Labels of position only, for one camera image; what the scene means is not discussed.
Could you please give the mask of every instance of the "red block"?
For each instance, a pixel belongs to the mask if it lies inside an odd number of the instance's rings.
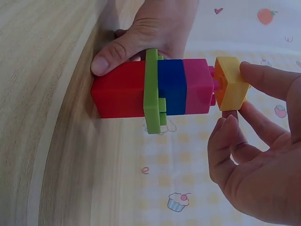
[[[144,117],[145,61],[125,62],[94,79],[91,95],[102,118]]]

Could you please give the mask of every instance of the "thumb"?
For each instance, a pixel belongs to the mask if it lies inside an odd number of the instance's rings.
[[[96,76],[103,76],[142,50],[142,34],[130,29],[94,57],[91,71]]]

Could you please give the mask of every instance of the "yellow block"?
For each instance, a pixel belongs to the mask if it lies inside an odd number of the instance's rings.
[[[246,101],[249,84],[241,77],[239,65],[236,57],[216,58],[214,79],[218,80],[219,89],[214,95],[221,111],[239,110]]]

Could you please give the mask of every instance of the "green block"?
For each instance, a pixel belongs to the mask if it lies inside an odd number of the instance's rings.
[[[166,112],[160,112],[160,125],[161,126],[167,125]]]
[[[146,50],[143,110],[148,133],[160,133],[157,49]]]
[[[159,112],[166,112],[166,99],[159,98]]]

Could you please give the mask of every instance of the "wood grain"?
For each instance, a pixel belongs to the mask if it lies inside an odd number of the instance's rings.
[[[89,90],[140,4],[0,2],[1,226],[133,225],[142,121],[99,119]]]

